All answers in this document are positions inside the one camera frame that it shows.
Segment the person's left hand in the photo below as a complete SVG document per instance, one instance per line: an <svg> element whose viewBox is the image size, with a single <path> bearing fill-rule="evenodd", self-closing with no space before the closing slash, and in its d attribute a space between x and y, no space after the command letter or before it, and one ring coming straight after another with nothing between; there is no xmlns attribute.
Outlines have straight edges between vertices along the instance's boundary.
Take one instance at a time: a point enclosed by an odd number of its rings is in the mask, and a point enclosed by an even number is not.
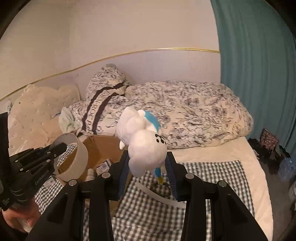
<svg viewBox="0 0 296 241"><path fill-rule="evenodd" d="M11 206L6 211L2 210L1 213L10 227L22 233L29 233L41 217L39 207L34 199L17 208Z"/></svg>

